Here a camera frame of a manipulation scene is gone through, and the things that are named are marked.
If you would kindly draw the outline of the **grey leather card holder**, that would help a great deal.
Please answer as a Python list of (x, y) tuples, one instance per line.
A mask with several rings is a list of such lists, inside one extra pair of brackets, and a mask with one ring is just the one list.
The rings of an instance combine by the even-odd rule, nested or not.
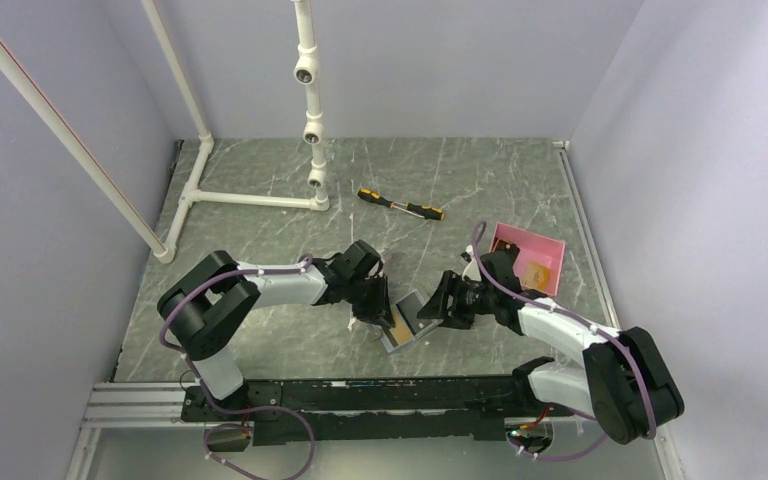
[[(427, 298), (422, 292), (417, 290), (412, 290), (406, 295), (404, 295), (401, 299), (391, 304), (391, 308), (393, 306), (396, 306), (401, 311), (405, 320), (408, 322), (411, 329), (416, 334), (415, 340), (411, 343), (414, 343), (415, 341), (422, 339), (423, 337), (428, 335), (431, 331), (433, 331), (439, 325), (442, 324), (442, 321), (440, 319), (422, 319), (418, 317), (419, 311), (426, 303), (427, 303)], [(374, 330), (378, 334), (378, 339), (388, 354), (392, 354), (395, 351), (400, 350), (403, 347), (411, 344), (409, 343), (399, 349), (391, 350), (387, 342), (387, 339), (384, 337), (385, 331), (387, 329), (389, 328), (381, 328), (379, 326), (374, 326)]]

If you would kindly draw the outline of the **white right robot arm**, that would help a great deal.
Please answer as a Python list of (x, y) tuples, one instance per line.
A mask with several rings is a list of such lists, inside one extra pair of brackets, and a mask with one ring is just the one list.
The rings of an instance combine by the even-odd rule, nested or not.
[(445, 271), (417, 315), (456, 329), (490, 315), (559, 353), (514, 370), (517, 383), (510, 392), (517, 411), (534, 415), (547, 404), (562, 406), (594, 419), (622, 445), (651, 438), (659, 426), (683, 415), (684, 399), (648, 331), (600, 325), (523, 288), (508, 253), (486, 253), (474, 263), (476, 278)]

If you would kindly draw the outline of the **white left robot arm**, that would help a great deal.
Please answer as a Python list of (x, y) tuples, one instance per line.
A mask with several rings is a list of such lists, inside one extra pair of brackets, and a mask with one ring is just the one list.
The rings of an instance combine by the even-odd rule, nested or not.
[(325, 258), (305, 255), (289, 265), (236, 261), (217, 250), (203, 258), (157, 301), (161, 343), (191, 362), (208, 394), (208, 407), (224, 420), (247, 406), (245, 379), (229, 343), (253, 310), (281, 305), (345, 302), (356, 320), (395, 324), (380, 254), (356, 240)]

